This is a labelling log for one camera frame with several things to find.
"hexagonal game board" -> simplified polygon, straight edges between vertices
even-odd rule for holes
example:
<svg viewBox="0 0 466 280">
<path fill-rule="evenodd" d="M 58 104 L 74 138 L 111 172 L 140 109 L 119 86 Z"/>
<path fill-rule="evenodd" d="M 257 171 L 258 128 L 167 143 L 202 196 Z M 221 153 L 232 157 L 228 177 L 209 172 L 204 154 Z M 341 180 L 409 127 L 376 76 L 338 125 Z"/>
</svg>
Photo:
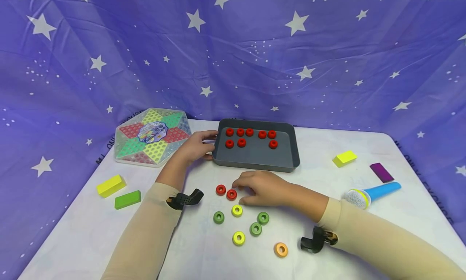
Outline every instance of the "hexagonal game board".
<svg viewBox="0 0 466 280">
<path fill-rule="evenodd" d="M 120 163 L 160 167 L 189 136 L 184 111 L 149 108 L 116 128 L 114 158 Z"/>
</svg>

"green ring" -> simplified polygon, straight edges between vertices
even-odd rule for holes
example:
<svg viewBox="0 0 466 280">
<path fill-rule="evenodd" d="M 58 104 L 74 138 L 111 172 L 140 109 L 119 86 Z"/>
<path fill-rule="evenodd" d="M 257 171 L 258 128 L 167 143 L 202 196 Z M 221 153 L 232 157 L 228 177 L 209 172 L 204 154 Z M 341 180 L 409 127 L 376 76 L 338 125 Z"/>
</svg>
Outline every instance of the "green ring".
<svg viewBox="0 0 466 280">
<path fill-rule="evenodd" d="M 225 216 L 223 215 L 223 212 L 217 211 L 214 213 L 214 222 L 217 223 L 218 225 L 221 225 L 223 221 L 225 220 Z"/>
<path fill-rule="evenodd" d="M 261 225 L 266 225 L 269 222 L 269 219 L 270 217 L 267 212 L 261 212 L 257 216 L 257 222 L 259 222 Z"/>
<path fill-rule="evenodd" d="M 252 236 L 258 237 L 262 232 L 262 226 L 258 222 L 254 222 L 249 227 L 249 232 L 251 232 Z"/>
</svg>

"toy microphone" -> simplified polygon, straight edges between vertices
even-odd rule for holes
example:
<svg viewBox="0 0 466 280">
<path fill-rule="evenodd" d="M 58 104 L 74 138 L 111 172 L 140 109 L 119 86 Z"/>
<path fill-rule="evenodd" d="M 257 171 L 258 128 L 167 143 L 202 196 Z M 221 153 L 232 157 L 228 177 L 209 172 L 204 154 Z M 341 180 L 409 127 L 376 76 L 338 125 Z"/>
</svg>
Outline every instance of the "toy microphone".
<svg viewBox="0 0 466 280">
<path fill-rule="evenodd" d="M 401 185 L 398 182 L 391 182 L 364 190 L 351 189 L 343 195 L 343 199 L 356 207 L 367 209 L 372 201 L 395 192 L 398 189 L 401 189 Z"/>
</svg>

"star-patterned backdrop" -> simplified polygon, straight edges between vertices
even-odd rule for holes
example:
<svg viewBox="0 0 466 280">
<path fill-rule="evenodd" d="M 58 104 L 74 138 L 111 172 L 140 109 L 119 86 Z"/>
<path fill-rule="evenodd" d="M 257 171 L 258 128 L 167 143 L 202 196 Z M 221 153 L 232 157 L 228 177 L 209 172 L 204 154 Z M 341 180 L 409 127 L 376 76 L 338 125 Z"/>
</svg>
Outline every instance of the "star-patterned backdrop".
<svg viewBox="0 0 466 280">
<path fill-rule="evenodd" d="M 466 240 L 466 0 L 0 0 L 0 279 L 149 107 L 392 136 Z"/>
</svg>

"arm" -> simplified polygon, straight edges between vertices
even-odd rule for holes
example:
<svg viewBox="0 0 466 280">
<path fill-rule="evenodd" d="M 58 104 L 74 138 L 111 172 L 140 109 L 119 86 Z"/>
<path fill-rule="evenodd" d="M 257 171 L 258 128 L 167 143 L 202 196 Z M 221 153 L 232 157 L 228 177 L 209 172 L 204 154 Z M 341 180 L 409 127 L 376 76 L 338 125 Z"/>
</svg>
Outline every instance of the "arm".
<svg viewBox="0 0 466 280">
<path fill-rule="evenodd" d="M 202 141 L 216 135 L 216 131 L 194 133 L 166 163 L 126 226 L 101 280 L 156 279 L 181 215 L 166 199 L 183 190 L 187 167 L 193 161 L 212 159 L 206 152 L 214 146 Z"/>
<path fill-rule="evenodd" d="M 240 203 L 289 206 L 338 236 L 333 247 L 359 256 L 392 279 L 465 279 L 447 256 L 405 229 L 347 201 L 291 184 L 270 172 L 244 172 L 233 187 L 247 186 L 253 196 Z"/>
</svg>

